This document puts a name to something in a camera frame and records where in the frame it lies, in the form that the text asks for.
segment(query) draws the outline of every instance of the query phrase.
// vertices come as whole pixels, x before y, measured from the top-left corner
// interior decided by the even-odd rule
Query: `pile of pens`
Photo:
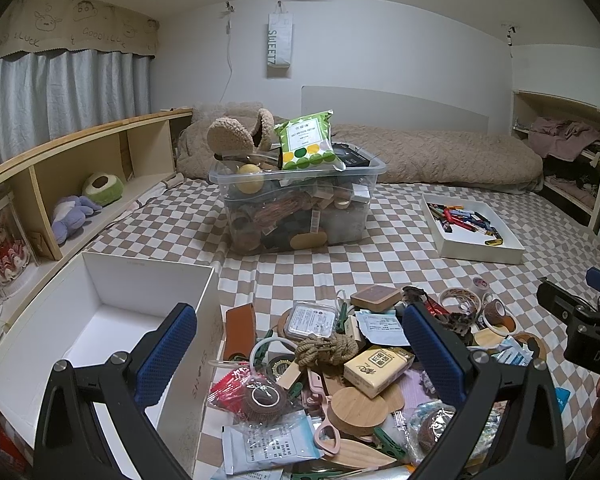
[[[477,211],[469,211],[460,205],[440,205],[430,204],[429,210],[433,218],[440,222],[445,233],[452,233],[453,225],[467,229],[472,233],[479,232],[487,236],[492,236],[493,240],[485,241],[485,245],[502,245],[502,237],[499,232],[491,225],[489,219],[482,216]]]

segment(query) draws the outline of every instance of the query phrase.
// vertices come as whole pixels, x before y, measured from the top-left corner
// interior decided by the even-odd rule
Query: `white wall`
[[[292,65],[267,73],[268,13],[277,0],[232,2],[234,74],[224,102],[300,114],[304,85],[375,89],[486,115],[506,133],[511,62],[505,43],[427,10],[383,0],[283,0],[294,15]],[[229,76],[224,5],[162,20],[152,62],[154,108],[218,102]]]
[[[535,44],[513,47],[513,88],[600,107],[600,48]]]

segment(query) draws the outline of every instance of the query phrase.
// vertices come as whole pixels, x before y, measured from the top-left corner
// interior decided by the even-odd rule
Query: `cartoon face drawing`
[[[146,23],[144,24],[144,31],[147,34],[149,34],[151,32],[155,32],[159,28],[160,28],[160,23],[158,23],[156,20],[146,20]]]
[[[122,34],[124,34],[128,38],[133,38],[136,35],[137,30],[133,28],[133,25],[129,23],[127,20],[122,22]]]
[[[51,14],[40,14],[38,11],[36,11],[35,14],[37,30],[49,32],[56,28],[56,23],[62,21],[62,18],[54,18]]]
[[[79,22],[84,18],[90,18],[98,13],[93,4],[89,0],[81,0],[74,6],[74,22]]]

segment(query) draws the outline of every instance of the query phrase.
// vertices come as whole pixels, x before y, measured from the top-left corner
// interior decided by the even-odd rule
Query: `yellow ball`
[[[246,194],[259,192],[264,186],[264,178],[260,173],[262,173],[262,170],[255,164],[245,164],[238,170],[238,174],[250,174],[251,176],[247,181],[238,182],[236,186]]]

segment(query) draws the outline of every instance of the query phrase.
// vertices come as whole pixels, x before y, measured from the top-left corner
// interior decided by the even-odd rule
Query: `purple plush toy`
[[[64,243],[67,237],[75,233],[87,216],[100,211],[102,206],[92,202],[85,196],[66,196],[61,198],[54,208],[54,222],[51,230],[59,244]]]

